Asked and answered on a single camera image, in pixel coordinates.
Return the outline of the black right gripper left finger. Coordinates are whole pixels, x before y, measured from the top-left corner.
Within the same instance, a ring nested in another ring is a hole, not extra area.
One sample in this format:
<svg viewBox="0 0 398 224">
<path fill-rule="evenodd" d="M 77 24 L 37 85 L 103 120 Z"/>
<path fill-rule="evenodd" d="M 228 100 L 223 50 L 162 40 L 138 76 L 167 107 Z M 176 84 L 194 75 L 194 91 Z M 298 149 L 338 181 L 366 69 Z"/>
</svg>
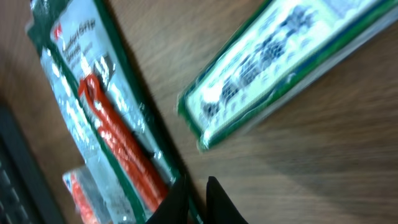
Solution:
<svg viewBox="0 0 398 224">
<path fill-rule="evenodd" d="M 186 177 L 179 178 L 146 224 L 187 224 L 188 187 Z"/>
</svg>

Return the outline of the red stick sachet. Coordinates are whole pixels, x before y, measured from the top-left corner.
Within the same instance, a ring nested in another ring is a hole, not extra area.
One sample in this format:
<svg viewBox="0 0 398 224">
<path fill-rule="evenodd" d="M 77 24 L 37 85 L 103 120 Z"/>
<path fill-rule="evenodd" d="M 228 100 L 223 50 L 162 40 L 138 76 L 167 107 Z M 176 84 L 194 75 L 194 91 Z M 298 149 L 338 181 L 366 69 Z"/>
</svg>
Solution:
<svg viewBox="0 0 398 224">
<path fill-rule="evenodd" d="M 100 137 L 124 169 L 147 208 L 155 212 L 166 198 L 168 188 L 111 105 L 94 73 L 80 80 L 78 95 Z"/>
</svg>

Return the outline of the orange Kleenex tissue pack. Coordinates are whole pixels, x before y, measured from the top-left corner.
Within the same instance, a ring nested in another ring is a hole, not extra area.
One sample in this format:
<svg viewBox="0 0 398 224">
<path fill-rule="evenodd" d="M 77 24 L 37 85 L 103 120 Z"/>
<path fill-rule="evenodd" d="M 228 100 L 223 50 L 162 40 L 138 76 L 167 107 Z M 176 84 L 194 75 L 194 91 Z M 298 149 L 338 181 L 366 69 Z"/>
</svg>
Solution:
<svg viewBox="0 0 398 224">
<path fill-rule="evenodd" d="M 62 179 L 84 224 L 113 223 L 98 186 L 86 166 L 64 173 Z"/>
</svg>

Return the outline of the black white small box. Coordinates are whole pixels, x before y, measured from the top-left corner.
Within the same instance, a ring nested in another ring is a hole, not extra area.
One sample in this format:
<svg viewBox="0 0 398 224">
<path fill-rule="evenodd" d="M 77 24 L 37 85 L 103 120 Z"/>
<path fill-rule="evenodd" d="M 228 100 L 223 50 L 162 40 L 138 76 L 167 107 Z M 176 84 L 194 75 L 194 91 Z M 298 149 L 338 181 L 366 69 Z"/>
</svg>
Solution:
<svg viewBox="0 0 398 224">
<path fill-rule="evenodd" d="M 265 1 L 185 89 L 178 113 L 207 151 L 396 20 L 396 0 Z"/>
</svg>

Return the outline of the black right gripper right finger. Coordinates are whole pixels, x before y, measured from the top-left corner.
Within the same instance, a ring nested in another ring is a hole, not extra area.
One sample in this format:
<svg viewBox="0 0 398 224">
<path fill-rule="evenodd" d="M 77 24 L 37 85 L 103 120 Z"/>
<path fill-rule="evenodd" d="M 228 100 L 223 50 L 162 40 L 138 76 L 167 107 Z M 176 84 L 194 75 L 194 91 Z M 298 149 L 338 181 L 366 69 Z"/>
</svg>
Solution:
<svg viewBox="0 0 398 224">
<path fill-rule="evenodd" d="M 208 177 L 206 185 L 205 223 L 248 224 L 214 176 Z"/>
</svg>

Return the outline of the green 3M gloves package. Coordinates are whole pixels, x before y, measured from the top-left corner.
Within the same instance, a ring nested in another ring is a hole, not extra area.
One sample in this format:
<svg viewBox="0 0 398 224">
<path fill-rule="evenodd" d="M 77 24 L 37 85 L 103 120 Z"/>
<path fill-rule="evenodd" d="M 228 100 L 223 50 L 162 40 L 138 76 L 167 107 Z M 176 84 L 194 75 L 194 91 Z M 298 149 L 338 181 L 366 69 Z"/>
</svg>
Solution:
<svg viewBox="0 0 398 224">
<path fill-rule="evenodd" d="M 63 181 L 84 223 L 202 223 L 104 1 L 39 0 L 27 35 L 84 160 Z"/>
</svg>

